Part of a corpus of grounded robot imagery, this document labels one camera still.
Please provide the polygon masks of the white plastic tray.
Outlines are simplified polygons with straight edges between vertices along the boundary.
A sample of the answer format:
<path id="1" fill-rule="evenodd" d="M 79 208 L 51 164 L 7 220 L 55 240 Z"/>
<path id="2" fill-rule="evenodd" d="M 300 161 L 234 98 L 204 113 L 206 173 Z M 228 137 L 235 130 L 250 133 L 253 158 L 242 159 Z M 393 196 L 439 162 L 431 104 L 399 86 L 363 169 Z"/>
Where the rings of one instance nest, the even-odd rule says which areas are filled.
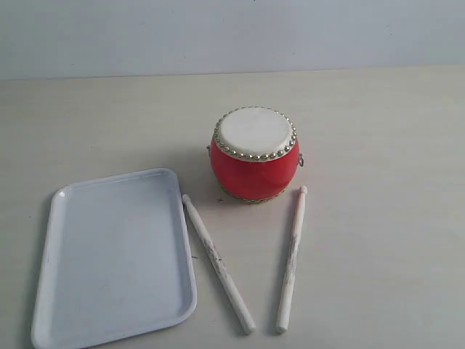
<path id="1" fill-rule="evenodd" d="M 31 325 L 35 348 L 88 348 L 182 323 L 197 305 L 179 181 L 166 168 L 53 196 Z"/>

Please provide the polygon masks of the small red drum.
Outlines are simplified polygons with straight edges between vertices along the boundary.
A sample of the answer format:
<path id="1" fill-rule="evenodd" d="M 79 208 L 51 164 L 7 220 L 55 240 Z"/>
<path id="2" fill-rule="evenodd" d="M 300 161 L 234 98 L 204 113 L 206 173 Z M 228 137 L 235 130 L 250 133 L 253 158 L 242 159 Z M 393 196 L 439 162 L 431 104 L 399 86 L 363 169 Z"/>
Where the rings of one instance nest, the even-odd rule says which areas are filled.
<path id="1" fill-rule="evenodd" d="M 224 114 L 215 124 L 208 152 L 223 190 L 249 202 L 281 194 L 303 165 L 295 124 L 284 113 L 261 106 Z"/>

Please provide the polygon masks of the white wooden drumstick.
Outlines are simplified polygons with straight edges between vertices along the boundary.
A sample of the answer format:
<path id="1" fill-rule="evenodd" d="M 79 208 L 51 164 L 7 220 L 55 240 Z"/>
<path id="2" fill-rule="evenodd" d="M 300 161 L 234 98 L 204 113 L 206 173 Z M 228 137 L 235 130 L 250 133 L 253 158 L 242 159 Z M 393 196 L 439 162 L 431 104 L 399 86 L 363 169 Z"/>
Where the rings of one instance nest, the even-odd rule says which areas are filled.
<path id="1" fill-rule="evenodd" d="M 275 323 L 275 331 L 278 334 L 287 332 L 289 327 L 294 284 L 296 280 L 296 264 L 298 259 L 299 245 L 302 237 L 302 227 L 304 224 L 307 194 L 307 186 L 301 186 L 296 200 L 294 220 L 291 227 L 288 257 L 283 275 L 280 302 Z"/>
<path id="2" fill-rule="evenodd" d="M 182 194 L 182 203 L 184 204 L 188 216 L 195 228 L 199 240 L 201 241 L 210 263 L 227 295 L 230 304 L 239 320 L 245 335 L 250 335 L 256 330 L 256 324 L 249 312 L 243 298 L 235 285 L 232 276 L 228 273 L 225 262 L 219 255 L 217 248 L 214 245 L 213 239 L 204 225 L 198 210 L 193 205 L 191 198 L 186 194 Z"/>

